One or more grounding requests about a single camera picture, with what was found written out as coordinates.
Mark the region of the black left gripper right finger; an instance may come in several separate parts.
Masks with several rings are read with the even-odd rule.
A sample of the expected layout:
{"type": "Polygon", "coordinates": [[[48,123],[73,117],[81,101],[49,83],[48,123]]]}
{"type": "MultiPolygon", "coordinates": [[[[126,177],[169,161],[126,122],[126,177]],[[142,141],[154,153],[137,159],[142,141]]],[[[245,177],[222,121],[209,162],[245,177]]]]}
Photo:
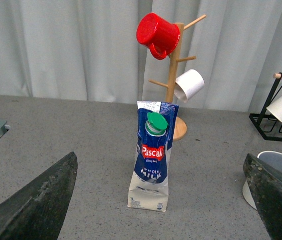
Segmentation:
{"type": "Polygon", "coordinates": [[[243,171],[257,211],[273,240],[282,240],[282,172],[251,153],[243,171]]]}

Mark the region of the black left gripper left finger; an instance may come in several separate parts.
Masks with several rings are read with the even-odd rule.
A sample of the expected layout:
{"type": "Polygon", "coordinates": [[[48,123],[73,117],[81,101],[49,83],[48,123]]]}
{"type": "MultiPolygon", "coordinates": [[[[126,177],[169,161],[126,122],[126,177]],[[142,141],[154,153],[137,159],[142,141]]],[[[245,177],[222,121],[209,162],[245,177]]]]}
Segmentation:
{"type": "Polygon", "coordinates": [[[77,156],[68,153],[0,204],[0,240],[56,240],[77,176],[77,156]]]}

